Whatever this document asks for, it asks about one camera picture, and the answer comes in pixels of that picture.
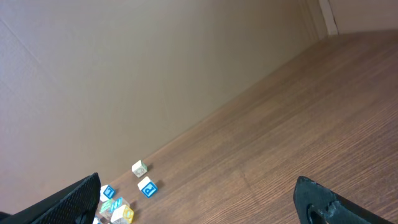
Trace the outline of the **wooden block far top right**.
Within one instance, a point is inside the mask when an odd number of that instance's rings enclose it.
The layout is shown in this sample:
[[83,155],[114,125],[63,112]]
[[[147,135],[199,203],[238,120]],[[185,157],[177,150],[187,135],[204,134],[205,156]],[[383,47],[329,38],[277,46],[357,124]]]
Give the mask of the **wooden block far top right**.
[[147,173],[148,168],[142,160],[139,160],[132,165],[131,170],[136,177],[140,178]]

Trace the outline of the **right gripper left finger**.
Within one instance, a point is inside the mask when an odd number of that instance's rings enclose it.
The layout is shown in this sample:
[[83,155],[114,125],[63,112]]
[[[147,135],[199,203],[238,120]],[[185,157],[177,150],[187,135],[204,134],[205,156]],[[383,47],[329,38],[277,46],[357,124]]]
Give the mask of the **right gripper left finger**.
[[1,212],[1,224],[90,224],[100,201],[100,188],[95,172],[21,212]]

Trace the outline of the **wooden block blue R side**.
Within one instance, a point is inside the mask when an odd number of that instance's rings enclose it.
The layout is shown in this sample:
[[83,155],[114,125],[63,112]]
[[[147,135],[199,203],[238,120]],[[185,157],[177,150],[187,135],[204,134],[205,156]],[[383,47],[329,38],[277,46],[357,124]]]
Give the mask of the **wooden block blue R side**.
[[151,198],[158,191],[158,187],[149,177],[143,178],[137,186],[147,198]]

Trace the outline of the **green N letter block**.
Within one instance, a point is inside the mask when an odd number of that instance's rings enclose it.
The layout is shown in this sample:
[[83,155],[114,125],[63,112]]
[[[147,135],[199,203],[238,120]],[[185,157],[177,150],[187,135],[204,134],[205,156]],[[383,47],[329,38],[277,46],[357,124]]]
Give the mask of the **green N letter block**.
[[112,207],[113,203],[114,203],[113,199],[109,199],[108,201],[102,203],[102,205],[99,209],[99,214],[103,218],[105,218],[107,220],[111,219],[111,216],[112,216],[111,207]]

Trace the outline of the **blue H letter block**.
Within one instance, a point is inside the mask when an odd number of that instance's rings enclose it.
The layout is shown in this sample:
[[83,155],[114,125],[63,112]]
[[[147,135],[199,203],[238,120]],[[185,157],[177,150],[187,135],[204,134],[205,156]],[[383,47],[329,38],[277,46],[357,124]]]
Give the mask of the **blue H letter block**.
[[110,206],[110,213],[113,213],[117,208],[127,205],[128,207],[130,206],[129,202],[125,200],[123,197],[117,198]]

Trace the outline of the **wooden block red scribble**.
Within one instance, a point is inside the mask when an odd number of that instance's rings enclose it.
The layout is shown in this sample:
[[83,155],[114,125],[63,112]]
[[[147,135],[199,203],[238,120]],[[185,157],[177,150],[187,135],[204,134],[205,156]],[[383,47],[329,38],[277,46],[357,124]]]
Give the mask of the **wooden block red scribble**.
[[128,205],[112,206],[112,224],[131,224],[134,218],[134,211]]

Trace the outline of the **wooden block blue L side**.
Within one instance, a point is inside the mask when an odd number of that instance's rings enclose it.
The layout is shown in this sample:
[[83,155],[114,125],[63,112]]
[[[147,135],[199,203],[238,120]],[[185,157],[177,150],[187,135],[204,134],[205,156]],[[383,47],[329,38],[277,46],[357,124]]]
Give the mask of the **wooden block blue L side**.
[[93,224],[102,224],[102,223],[100,222],[100,219],[98,219],[97,217],[94,217]]

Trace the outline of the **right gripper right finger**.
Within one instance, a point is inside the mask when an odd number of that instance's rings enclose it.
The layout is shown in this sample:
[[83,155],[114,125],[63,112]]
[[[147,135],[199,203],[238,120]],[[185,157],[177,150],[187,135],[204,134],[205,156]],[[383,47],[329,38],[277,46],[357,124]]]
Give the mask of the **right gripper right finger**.
[[293,200],[301,224],[392,224],[305,176],[298,177]]

